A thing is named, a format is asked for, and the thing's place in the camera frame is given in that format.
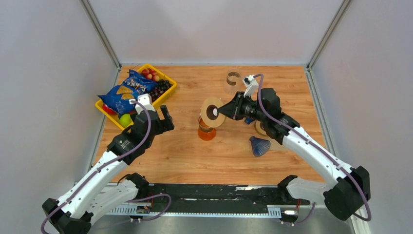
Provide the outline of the blue glass dripper cone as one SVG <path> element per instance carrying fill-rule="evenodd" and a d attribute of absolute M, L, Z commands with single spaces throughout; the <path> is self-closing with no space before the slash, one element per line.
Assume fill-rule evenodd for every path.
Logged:
<path fill-rule="evenodd" d="M 252 153 L 255 157 L 261 157 L 270 150 L 271 142 L 267 139 L 251 136 L 249 141 L 251 144 Z"/>

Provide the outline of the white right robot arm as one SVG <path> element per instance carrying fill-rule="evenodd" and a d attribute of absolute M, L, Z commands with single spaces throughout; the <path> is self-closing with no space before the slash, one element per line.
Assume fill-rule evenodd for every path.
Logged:
<path fill-rule="evenodd" d="M 304 159 L 325 181 L 319 183 L 290 175 L 280 183 L 280 201 L 288 204 L 304 199 L 324 204 L 340 220 L 355 216 L 371 221 L 369 172 L 362 166 L 355 168 L 343 162 L 313 140 L 295 119 L 282 111 L 274 89 L 260 90 L 256 100 L 246 92 L 237 92 L 230 102 L 216 107 L 212 113 L 233 120 L 247 117 L 259 121 L 268 137 Z"/>

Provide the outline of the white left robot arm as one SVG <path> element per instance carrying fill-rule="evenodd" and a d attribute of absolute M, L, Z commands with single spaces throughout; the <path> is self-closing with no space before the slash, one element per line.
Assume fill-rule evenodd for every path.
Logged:
<path fill-rule="evenodd" d="M 112 178 L 127 168 L 152 145 L 156 135 L 174 129 L 166 105 L 161 105 L 163 119 L 151 104 L 136 103 L 133 125 L 113 138 L 101 159 L 68 192 L 42 204 L 46 215 L 40 230 L 46 233 L 50 223 L 61 234 L 86 234 L 104 215 L 125 202 L 144 202 L 149 196 L 148 182 L 139 174 L 126 176 L 114 188 L 103 192 Z"/>

